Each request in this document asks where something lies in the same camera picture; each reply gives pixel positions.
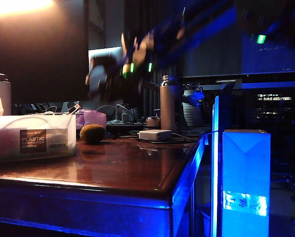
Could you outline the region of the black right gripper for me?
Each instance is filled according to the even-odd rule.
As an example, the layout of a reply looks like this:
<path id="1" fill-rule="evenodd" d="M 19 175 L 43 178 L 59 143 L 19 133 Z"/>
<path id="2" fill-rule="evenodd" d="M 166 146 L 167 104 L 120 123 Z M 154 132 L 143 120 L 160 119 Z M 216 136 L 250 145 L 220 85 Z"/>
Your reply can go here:
<path id="1" fill-rule="evenodd" d="M 103 66 L 106 77 L 95 79 L 90 73 L 86 75 L 85 85 L 89 86 L 88 99 L 98 96 L 105 101 L 125 99 L 140 91 L 140 77 L 134 71 L 135 64 L 120 65 L 113 56 L 92 56 L 90 72 L 96 66 Z"/>

